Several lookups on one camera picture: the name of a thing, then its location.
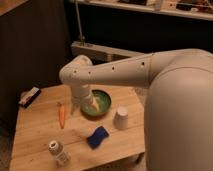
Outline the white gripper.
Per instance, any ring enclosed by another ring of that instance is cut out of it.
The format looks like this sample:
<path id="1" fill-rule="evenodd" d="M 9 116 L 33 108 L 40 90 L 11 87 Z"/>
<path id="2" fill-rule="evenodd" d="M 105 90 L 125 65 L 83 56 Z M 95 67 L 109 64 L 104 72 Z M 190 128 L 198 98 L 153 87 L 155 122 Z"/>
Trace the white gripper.
<path id="1" fill-rule="evenodd" d="M 71 107 L 70 114 L 73 115 L 79 108 L 80 105 L 90 104 L 90 106 L 99 111 L 100 107 L 95 97 L 92 95 L 92 91 L 89 85 L 77 85 L 71 87 Z"/>

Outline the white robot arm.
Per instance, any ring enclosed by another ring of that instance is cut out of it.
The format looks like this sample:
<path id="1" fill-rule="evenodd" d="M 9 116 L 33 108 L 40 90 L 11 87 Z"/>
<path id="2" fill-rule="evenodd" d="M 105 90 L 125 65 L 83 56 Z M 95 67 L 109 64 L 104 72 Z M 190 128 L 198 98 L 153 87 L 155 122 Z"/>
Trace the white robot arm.
<path id="1" fill-rule="evenodd" d="M 146 87 L 147 171 L 213 171 L 213 53 L 169 50 L 99 65 L 79 55 L 59 78 L 79 104 L 91 84 Z"/>

